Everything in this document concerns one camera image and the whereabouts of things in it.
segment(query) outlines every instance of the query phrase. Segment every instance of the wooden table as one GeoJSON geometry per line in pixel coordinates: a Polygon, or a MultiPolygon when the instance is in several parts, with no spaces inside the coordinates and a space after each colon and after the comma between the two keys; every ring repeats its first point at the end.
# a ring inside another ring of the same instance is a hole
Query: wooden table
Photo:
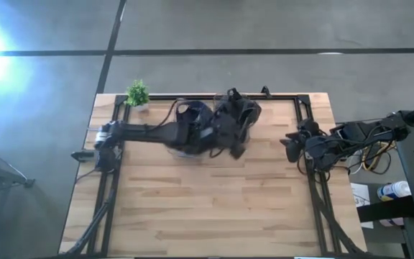
{"type": "MultiPolygon", "coordinates": [[[[309,95],[314,118],[328,131],[334,127],[328,94],[309,95]]],[[[114,98],[97,96],[90,127],[110,120],[114,98]]],[[[131,112],[129,123],[157,124],[171,103],[151,101],[149,113],[131,112]]],[[[294,105],[259,104],[261,117],[238,160],[228,152],[214,159],[180,158],[161,144],[126,142],[109,256],[320,255],[308,179],[287,161],[279,143],[295,131],[294,105]]],[[[88,133],[85,148],[92,148],[94,137],[88,133]]],[[[78,175],[92,168],[93,163],[81,164],[78,175]]],[[[99,178],[90,175],[75,185],[60,251],[90,223],[99,178]]],[[[346,171],[331,171],[328,185],[335,217],[365,250],[346,171]]]]}

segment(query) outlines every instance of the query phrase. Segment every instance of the black metal frame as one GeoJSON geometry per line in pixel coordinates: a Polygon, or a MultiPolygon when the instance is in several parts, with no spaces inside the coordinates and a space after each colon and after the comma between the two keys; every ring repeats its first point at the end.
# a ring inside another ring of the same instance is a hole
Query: black metal frame
{"type": "MultiPolygon", "coordinates": [[[[187,99],[187,100],[212,100],[215,94],[166,94],[166,95],[150,95],[150,99],[153,101],[165,101],[165,100],[175,100],[178,98],[187,99]]],[[[300,122],[303,120],[302,106],[305,107],[307,118],[313,119],[313,113],[311,109],[311,101],[309,95],[299,94],[299,95],[271,95],[266,86],[262,89],[262,94],[247,94],[250,99],[253,100],[282,100],[282,101],[291,101],[295,107],[295,115],[297,121],[300,122]]],[[[118,119],[119,108],[123,104],[127,96],[125,95],[116,95],[114,111],[112,115],[112,120],[118,119]]],[[[130,116],[130,107],[125,106],[124,112],[124,121],[128,121],[130,116]]],[[[121,142],[119,149],[124,149],[124,143],[121,142]]],[[[121,167],[122,157],[120,157],[116,162],[116,170],[112,173],[113,179],[111,182],[111,189],[109,192],[108,199],[105,200],[105,189],[108,174],[102,173],[100,184],[98,186],[98,194],[96,199],[96,206],[94,211],[94,216],[92,219],[91,225],[85,231],[85,234],[79,239],[81,241],[80,245],[77,245],[77,250],[74,253],[60,254],[53,258],[105,258],[108,255],[109,250],[109,238],[111,235],[112,220],[114,213],[114,205],[116,201],[116,196],[118,193],[118,183],[119,183],[119,174],[121,167]],[[103,242],[101,244],[101,249],[96,252],[96,238],[97,238],[97,227],[99,226],[101,220],[106,215],[105,227],[103,231],[103,242]],[[81,254],[84,247],[88,245],[86,254],[81,254]]],[[[318,235],[318,243],[321,249],[321,256],[330,256],[332,258],[365,258],[367,254],[363,253],[359,248],[357,248],[354,243],[347,237],[342,228],[336,222],[333,207],[331,204],[331,197],[328,191],[328,184],[325,174],[319,174],[320,185],[322,189],[322,197],[318,194],[316,188],[316,175],[311,172],[311,167],[307,166],[308,172],[308,187],[310,191],[311,201],[313,203],[313,213],[314,221],[316,225],[316,231],[318,235]],[[328,221],[328,228],[330,230],[331,241],[333,243],[333,252],[328,251],[325,232],[323,229],[322,216],[328,221]],[[340,240],[345,245],[349,254],[342,253],[340,240]]]]}

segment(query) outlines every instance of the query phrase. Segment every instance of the wire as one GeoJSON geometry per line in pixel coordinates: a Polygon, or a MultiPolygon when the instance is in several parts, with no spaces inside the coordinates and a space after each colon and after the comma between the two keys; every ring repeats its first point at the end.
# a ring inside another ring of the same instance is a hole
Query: wire
{"type": "MultiPolygon", "coordinates": [[[[386,143],[380,143],[380,145],[382,145],[382,147],[377,151],[377,153],[381,153],[381,154],[383,154],[383,153],[385,153],[385,152],[387,152],[387,151],[389,151],[389,150],[391,150],[391,149],[393,149],[394,147],[395,147],[395,145],[394,146],[392,146],[392,147],[389,147],[389,146],[391,146],[391,144],[389,144],[389,145],[386,145],[386,143]]],[[[362,167],[365,169],[365,170],[367,170],[367,171],[371,171],[372,169],[373,169],[373,167],[374,167],[374,165],[376,165],[377,163],[378,163],[378,160],[379,160],[379,156],[377,156],[376,158],[373,158],[373,161],[372,161],[372,163],[370,164],[370,166],[367,166],[366,165],[366,163],[365,163],[365,161],[368,161],[368,160],[370,160],[371,158],[367,158],[367,154],[369,153],[369,149],[371,149],[372,147],[374,146],[374,144],[373,145],[371,145],[370,147],[366,147],[365,149],[364,149],[364,155],[363,155],[363,157],[362,157],[362,159],[364,160],[364,162],[362,163],[362,167]]]]}
{"type": "Polygon", "coordinates": [[[301,157],[303,155],[304,155],[304,152],[301,153],[300,156],[298,157],[298,160],[296,162],[296,168],[298,168],[298,170],[300,171],[300,173],[305,176],[307,174],[307,172],[303,172],[303,170],[301,170],[301,167],[300,167],[300,160],[301,160],[301,157]]]}
{"type": "Polygon", "coordinates": [[[358,173],[360,171],[360,169],[362,168],[362,164],[360,164],[359,165],[359,168],[357,168],[357,170],[355,170],[353,173],[351,173],[351,169],[349,169],[350,168],[350,165],[351,165],[351,161],[354,158],[354,156],[356,156],[356,153],[357,152],[360,152],[360,156],[362,156],[362,150],[358,150],[358,151],[354,152],[354,154],[352,154],[352,156],[349,158],[349,160],[348,160],[348,166],[346,167],[346,169],[348,170],[348,174],[349,175],[358,173]]]}
{"type": "MultiPolygon", "coordinates": [[[[307,152],[308,150],[310,150],[311,148],[313,148],[313,147],[316,147],[316,146],[318,146],[318,145],[322,145],[322,144],[325,144],[325,143],[327,143],[327,142],[333,142],[333,141],[340,141],[340,142],[348,142],[348,143],[354,143],[354,144],[363,144],[363,143],[365,143],[373,134],[374,134],[374,131],[375,130],[377,130],[377,129],[379,129],[381,126],[376,126],[376,127],[374,127],[373,129],[371,129],[370,131],[369,131],[369,133],[367,134],[367,136],[365,137],[365,140],[364,141],[362,141],[362,142],[359,142],[359,141],[353,141],[353,140],[343,140],[343,139],[332,139],[332,140],[325,140],[325,141],[323,141],[323,142],[321,142],[321,143],[318,143],[318,144],[316,144],[316,145],[314,145],[314,146],[312,146],[312,147],[310,147],[310,148],[308,148],[307,150],[304,150],[303,151],[303,153],[305,153],[305,152],[307,152]]],[[[388,147],[391,145],[391,143],[392,143],[392,141],[391,142],[389,142],[389,144],[386,146],[386,148],[385,148],[385,150],[387,150],[388,149],[388,147]]],[[[381,155],[381,153],[377,153],[373,158],[375,158],[375,157],[377,157],[377,156],[379,156],[379,155],[381,155]]],[[[297,161],[297,168],[298,168],[298,170],[300,171],[300,173],[302,173],[302,174],[306,174],[305,172],[303,172],[302,170],[301,170],[301,168],[300,168],[300,158],[301,158],[301,156],[302,155],[300,155],[300,157],[298,158],[298,161],[297,161]]],[[[359,171],[360,171],[360,169],[362,168],[362,163],[364,162],[362,159],[358,162],[358,163],[355,163],[355,164],[353,164],[353,165],[349,165],[350,164],[350,162],[351,162],[351,159],[352,158],[350,158],[350,161],[348,162],[348,166],[347,167],[344,167],[344,166],[338,166],[338,165],[335,165],[334,167],[340,167],[340,168],[345,168],[345,169],[347,169],[347,171],[348,171],[348,174],[351,174],[351,168],[352,167],[354,167],[354,166],[356,166],[356,165],[360,165],[352,174],[355,174],[355,173],[358,173],[359,171]]],[[[327,181],[330,179],[330,171],[328,171],[328,173],[329,173],[329,175],[328,175],[328,178],[327,178],[327,181]]]]}
{"type": "Polygon", "coordinates": [[[391,154],[389,154],[388,152],[386,152],[385,154],[386,154],[386,155],[388,156],[388,158],[389,158],[389,160],[387,161],[387,166],[386,166],[386,169],[384,169],[382,172],[377,172],[377,171],[375,171],[375,170],[373,170],[373,169],[370,169],[370,170],[369,170],[370,172],[372,172],[372,173],[376,173],[377,175],[383,175],[383,174],[385,174],[385,173],[389,170],[389,167],[391,166],[392,158],[391,158],[391,154]]]}
{"type": "MultiPolygon", "coordinates": [[[[319,173],[320,173],[320,174],[322,174],[322,173],[328,173],[328,176],[327,176],[326,182],[328,182],[328,180],[330,180],[330,177],[331,177],[331,173],[330,173],[330,171],[326,171],[326,172],[320,172],[320,171],[319,171],[319,173]]],[[[314,181],[316,181],[316,183],[321,183],[320,181],[317,181],[317,178],[314,178],[314,181]]]]}
{"type": "Polygon", "coordinates": [[[216,153],[213,154],[213,148],[210,150],[210,153],[208,154],[208,156],[210,158],[216,158],[217,156],[219,156],[222,152],[223,152],[224,148],[220,148],[220,150],[216,153]]]}
{"type": "MultiPolygon", "coordinates": [[[[374,127],[373,129],[371,129],[369,132],[368,132],[368,134],[367,134],[367,136],[365,137],[365,140],[364,141],[362,141],[362,142],[359,142],[359,144],[364,144],[372,135],[373,135],[373,132],[376,130],[376,129],[379,129],[381,126],[376,126],[376,127],[374,127]]],[[[340,159],[340,158],[342,158],[342,157],[344,157],[344,155],[338,155],[337,157],[336,157],[336,159],[338,160],[338,159],[340,159]]]]}
{"type": "Polygon", "coordinates": [[[179,99],[174,100],[172,105],[170,105],[170,109],[169,109],[169,112],[167,113],[167,116],[165,116],[165,118],[161,121],[161,123],[159,123],[158,125],[150,128],[148,130],[145,130],[145,133],[156,130],[156,129],[159,129],[167,121],[167,119],[169,119],[170,115],[172,114],[172,110],[173,110],[173,107],[175,106],[175,104],[178,103],[181,100],[183,100],[183,99],[179,98],[179,99]]]}
{"type": "Polygon", "coordinates": [[[343,168],[346,170],[349,170],[349,168],[347,168],[346,166],[342,166],[342,165],[334,165],[335,168],[343,168]]]}
{"type": "Polygon", "coordinates": [[[76,178],[76,183],[79,182],[80,179],[82,179],[82,178],[84,178],[84,177],[86,177],[86,176],[90,175],[91,173],[96,172],[98,170],[99,170],[99,168],[94,168],[94,169],[92,169],[92,171],[89,171],[87,173],[84,173],[82,176],[77,177],[76,178]]]}
{"type": "MultiPolygon", "coordinates": [[[[377,156],[382,155],[383,153],[377,153],[376,155],[372,156],[372,157],[371,157],[371,158],[369,158],[369,159],[376,158],[377,156]]],[[[351,167],[356,166],[356,165],[359,165],[360,163],[363,163],[363,162],[365,162],[365,160],[360,160],[358,163],[355,163],[355,164],[353,164],[353,165],[349,166],[348,168],[350,169],[351,167]]]]}

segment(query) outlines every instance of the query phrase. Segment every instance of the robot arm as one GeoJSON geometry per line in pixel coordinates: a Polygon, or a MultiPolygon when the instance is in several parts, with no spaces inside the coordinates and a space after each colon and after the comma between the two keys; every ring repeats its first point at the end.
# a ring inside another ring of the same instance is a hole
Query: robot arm
{"type": "Polygon", "coordinates": [[[255,101],[233,88],[218,102],[215,111],[201,101],[179,103],[176,122],[157,126],[109,122],[98,131],[94,147],[100,151],[114,148],[120,141],[157,142],[189,155],[227,148],[234,159],[239,159],[245,151],[247,131],[258,120],[260,112],[255,101]],[[183,105],[186,110],[180,112],[179,107],[183,105]]]}
{"type": "Polygon", "coordinates": [[[372,123],[348,122],[330,129],[330,135],[319,130],[317,122],[305,119],[298,125],[298,132],[287,134],[281,140],[290,162],[296,162],[303,150],[313,160],[314,169],[330,170],[341,158],[375,144],[404,140],[414,126],[414,110],[399,111],[372,123]]]}

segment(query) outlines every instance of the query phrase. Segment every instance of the gray floor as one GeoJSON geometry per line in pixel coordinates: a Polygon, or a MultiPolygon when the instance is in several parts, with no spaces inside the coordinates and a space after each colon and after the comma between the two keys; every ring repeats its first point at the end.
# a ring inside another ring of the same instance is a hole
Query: gray floor
{"type": "MultiPolygon", "coordinates": [[[[0,50],[105,50],[119,0],[0,0],[0,50]]],[[[128,0],[116,49],[414,47],[414,0],[128,0]]],[[[37,182],[0,213],[0,258],[58,250],[103,57],[0,58],[0,156],[37,182]]],[[[414,54],[113,58],[106,93],[329,92],[336,120],[414,107],[414,54]]],[[[402,178],[400,165],[381,178],[402,178]]],[[[387,253],[386,248],[369,249],[387,253]]]]}

